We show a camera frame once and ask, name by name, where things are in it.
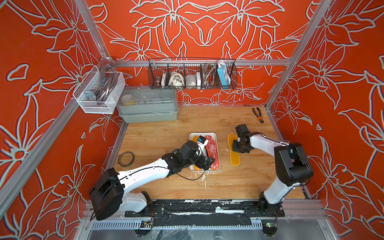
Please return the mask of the orange black pliers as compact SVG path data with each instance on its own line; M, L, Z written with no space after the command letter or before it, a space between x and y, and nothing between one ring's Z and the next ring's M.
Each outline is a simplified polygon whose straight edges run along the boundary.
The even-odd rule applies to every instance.
M264 118L263 118L263 115L262 115L260 108L259 107L252 108L252 111L253 111L254 115L257 117L257 119L260 121L260 123L263 124Z

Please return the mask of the grey green lidded storage box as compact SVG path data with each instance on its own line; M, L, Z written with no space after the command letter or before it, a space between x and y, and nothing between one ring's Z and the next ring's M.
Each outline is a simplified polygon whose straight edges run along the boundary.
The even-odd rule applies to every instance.
M172 89L125 87L117 109L127 124L175 121L179 112L178 95Z

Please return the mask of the white plastic storage tray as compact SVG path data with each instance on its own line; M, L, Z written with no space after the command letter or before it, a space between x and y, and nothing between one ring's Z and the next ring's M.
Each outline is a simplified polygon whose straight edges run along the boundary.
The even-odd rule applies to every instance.
M219 146L218 146L218 141L217 141L217 135L216 135L215 133L191 133L191 134L189 135L189 140L192 140L193 136L196 136L196 135L197 135L197 136L203 136L203 137L205 137L205 135L210 135L210 136L212 136L212 137L215 139L215 141L216 141L216 144L217 144L217 151L218 151L218 157L219 157ZM221 163L220 163L220 167L219 167L218 170L211 170L211 169L209 168L208 172L219 171L220 168L221 168Z

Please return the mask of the red insole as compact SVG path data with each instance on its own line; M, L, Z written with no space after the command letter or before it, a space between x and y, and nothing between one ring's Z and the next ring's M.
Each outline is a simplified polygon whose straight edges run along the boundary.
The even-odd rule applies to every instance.
M210 135L205 135L205 138L209 141L206 145L207 154L209 157L215 159L215 161L211 164L211 170L218 170L220 167L220 161L218 157L217 144L215 139Z

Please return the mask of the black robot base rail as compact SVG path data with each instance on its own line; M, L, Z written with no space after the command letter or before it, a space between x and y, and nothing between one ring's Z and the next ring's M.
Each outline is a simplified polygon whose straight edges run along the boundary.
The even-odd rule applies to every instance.
M125 212L126 218L155 218L156 227L251 226L252 220L285 217L281 205L263 210L258 200L154 200L140 213Z

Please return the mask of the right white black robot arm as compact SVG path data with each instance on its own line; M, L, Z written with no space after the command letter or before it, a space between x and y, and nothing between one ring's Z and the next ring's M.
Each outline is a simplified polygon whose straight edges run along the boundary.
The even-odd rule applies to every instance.
M238 139L233 142L233 151L249 154L259 149L275 158L276 179L259 196L258 211L267 216L275 213L285 196L295 187L310 181L314 175L303 146L299 143L278 142L263 133L250 132L247 125L236 127Z

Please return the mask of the clear plastic wall bin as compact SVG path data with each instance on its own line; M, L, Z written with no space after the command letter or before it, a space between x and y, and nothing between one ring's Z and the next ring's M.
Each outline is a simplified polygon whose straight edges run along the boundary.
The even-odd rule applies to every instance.
M125 87L123 73L93 67L74 90L73 97L86 114L110 115Z

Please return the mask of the brown tape roll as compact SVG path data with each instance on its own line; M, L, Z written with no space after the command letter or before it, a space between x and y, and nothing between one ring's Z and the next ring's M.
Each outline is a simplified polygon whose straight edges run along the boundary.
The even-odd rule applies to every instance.
M130 167L135 161L135 154L132 152L124 152L122 153L117 160L117 163L122 168Z

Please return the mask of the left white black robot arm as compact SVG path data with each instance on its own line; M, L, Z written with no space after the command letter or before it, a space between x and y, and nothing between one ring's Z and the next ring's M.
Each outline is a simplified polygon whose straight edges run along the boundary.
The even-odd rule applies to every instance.
M196 142L189 140L180 149L148 165L129 171L117 172L115 168L106 170L89 192L94 217L101 221L117 211L139 213L151 205L152 200L147 192L133 194L132 190L155 180L178 175L192 165L209 170L215 162L215 158L210 157L206 150L210 142L199 136Z

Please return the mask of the yellow insole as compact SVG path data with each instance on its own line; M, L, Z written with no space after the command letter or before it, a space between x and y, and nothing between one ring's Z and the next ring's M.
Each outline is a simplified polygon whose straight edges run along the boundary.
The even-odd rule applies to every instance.
M233 166L239 166L241 163L239 153L233 151L234 142L238 141L238 137L235 134L229 134L227 138L229 153L230 153L230 163Z
M197 142L198 137L199 137L199 136L197 136L197 135L196 135L196 136L193 136L192 140L193 140L194 142ZM198 168L196 165L193 165L193 168L194 168L195 171L200 171L200 170L201 170L201 169Z

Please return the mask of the blue white power strip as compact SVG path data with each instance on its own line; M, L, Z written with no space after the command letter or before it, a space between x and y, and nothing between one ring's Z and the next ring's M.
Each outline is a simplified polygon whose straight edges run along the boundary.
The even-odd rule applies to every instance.
M228 75L227 65L223 60L217 62L217 73L223 87L229 87L231 78Z

